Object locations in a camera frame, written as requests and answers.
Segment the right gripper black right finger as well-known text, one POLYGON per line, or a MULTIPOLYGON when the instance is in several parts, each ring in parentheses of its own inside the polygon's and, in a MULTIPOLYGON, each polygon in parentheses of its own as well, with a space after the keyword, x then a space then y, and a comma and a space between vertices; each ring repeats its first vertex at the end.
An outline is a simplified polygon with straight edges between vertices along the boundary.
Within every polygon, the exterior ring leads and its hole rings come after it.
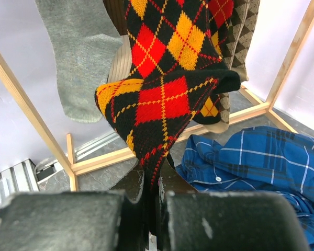
POLYGON ((309 250, 293 207, 273 192, 198 192, 168 162, 159 179, 160 250, 309 250))

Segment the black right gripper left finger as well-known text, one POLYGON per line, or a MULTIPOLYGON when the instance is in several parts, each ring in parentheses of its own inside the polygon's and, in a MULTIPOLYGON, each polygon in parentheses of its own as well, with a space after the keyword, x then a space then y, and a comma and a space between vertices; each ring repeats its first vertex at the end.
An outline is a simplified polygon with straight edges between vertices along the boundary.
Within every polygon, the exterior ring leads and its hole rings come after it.
POLYGON ((144 250, 143 172, 107 191, 16 193, 0 206, 0 250, 144 250))

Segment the tan ribbed sock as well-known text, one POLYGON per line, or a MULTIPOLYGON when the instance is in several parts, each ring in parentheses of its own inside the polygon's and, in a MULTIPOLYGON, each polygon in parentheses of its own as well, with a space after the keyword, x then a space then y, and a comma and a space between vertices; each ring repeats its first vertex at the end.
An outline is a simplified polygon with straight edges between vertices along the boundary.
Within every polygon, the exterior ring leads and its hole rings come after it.
MULTIPOLYGON (((245 59, 255 30, 260 1, 208 1, 211 40, 227 67, 236 71, 241 82, 248 81, 245 59)), ((229 93, 209 98, 202 111, 213 119, 205 128, 213 133, 225 132, 229 127, 229 93)))

